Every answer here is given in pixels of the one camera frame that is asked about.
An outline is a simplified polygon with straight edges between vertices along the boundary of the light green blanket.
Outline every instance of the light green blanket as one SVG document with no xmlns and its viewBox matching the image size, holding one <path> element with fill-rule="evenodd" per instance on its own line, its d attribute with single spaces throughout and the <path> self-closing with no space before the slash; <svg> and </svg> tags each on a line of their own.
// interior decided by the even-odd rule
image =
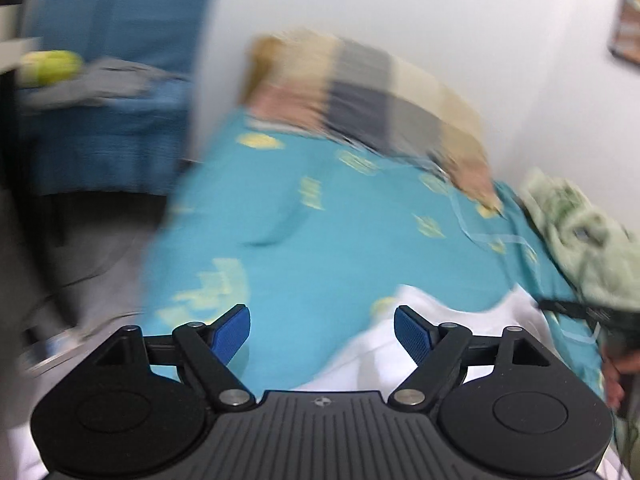
<svg viewBox="0 0 640 480">
<path fill-rule="evenodd" d="M 571 182 L 534 170 L 520 198 L 583 301 L 640 310 L 640 242 Z"/>
</svg>

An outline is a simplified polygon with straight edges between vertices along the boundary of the turquoise bed sheet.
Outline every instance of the turquoise bed sheet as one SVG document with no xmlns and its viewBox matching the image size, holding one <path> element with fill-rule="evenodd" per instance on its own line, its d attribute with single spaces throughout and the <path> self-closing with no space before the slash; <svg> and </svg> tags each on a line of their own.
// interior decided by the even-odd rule
<svg viewBox="0 0 640 480">
<path fill-rule="evenodd" d="M 516 283 L 534 296 L 572 298 L 511 190 L 497 189 L 503 216 L 408 164 L 252 131 L 238 110 L 172 199 L 146 259 L 140 324 L 147 335 L 170 333 L 247 304 L 251 333 L 230 368 L 260 396 L 309 381 L 401 284 L 469 312 L 494 306 Z M 518 234 L 535 254 L 471 241 L 450 193 L 469 232 Z M 566 318 L 549 324 L 565 362 L 599 393 L 597 348 L 562 334 L 588 329 Z"/>
</svg>

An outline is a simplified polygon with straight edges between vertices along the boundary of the blue chair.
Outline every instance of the blue chair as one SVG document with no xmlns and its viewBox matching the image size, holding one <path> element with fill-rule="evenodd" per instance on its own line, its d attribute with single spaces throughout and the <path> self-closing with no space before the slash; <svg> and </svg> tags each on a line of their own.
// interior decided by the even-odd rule
<svg viewBox="0 0 640 480">
<path fill-rule="evenodd" d="M 180 168 L 191 73 L 207 0 L 44 0 L 29 36 L 91 62 L 111 56 L 176 75 L 137 98 L 25 118 L 38 194 L 107 190 L 166 195 Z"/>
</svg>

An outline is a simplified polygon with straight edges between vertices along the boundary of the floor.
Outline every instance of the floor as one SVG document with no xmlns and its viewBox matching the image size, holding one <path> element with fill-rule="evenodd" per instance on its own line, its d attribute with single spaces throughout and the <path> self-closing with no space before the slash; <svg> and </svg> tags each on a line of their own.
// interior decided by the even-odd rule
<svg viewBox="0 0 640 480">
<path fill-rule="evenodd" d="M 22 330 L 37 325 L 47 335 L 62 329 L 26 257 L 10 197 L 0 190 L 0 479 L 39 476 L 26 424 L 31 410 L 65 374 L 140 309 L 140 267 L 158 228 L 164 200 L 130 194 L 65 196 L 67 240 L 52 253 L 64 283 L 99 274 L 68 288 L 79 307 L 75 336 L 83 343 L 71 358 L 40 374 L 22 356 Z"/>
</svg>

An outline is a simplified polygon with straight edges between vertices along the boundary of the white wall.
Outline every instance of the white wall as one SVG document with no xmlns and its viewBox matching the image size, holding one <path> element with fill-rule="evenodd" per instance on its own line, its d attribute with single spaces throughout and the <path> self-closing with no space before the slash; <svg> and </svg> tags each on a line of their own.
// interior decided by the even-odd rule
<svg viewBox="0 0 640 480">
<path fill-rule="evenodd" d="M 577 0 L 540 97 L 495 168 L 512 184 L 537 165 L 640 230 L 640 70 L 607 50 L 619 0 Z"/>
<path fill-rule="evenodd" d="M 634 125 L 631 103 L 640 97 L 640 74 L 620 68 L 607 53 L 615 3 L 212 0 L 191 155 L 202 154 L 215 124 L 233 108 L 252 36 L 306 25 L 384 48 L 456 89 L 484 117 L 498 178 L 517 184 L 526 167 L 539 165 L 577 180 L 595 202 L 633 223 L 637 210 L 622 201 L 633 202 L 640 170 L 631 162 L 612 164 L 610 140 L 620 143 Z M 625 142 L 637 148 L 640 140 Z M 628 146 L 623 153 L 631 153 Z"/>
</svg>

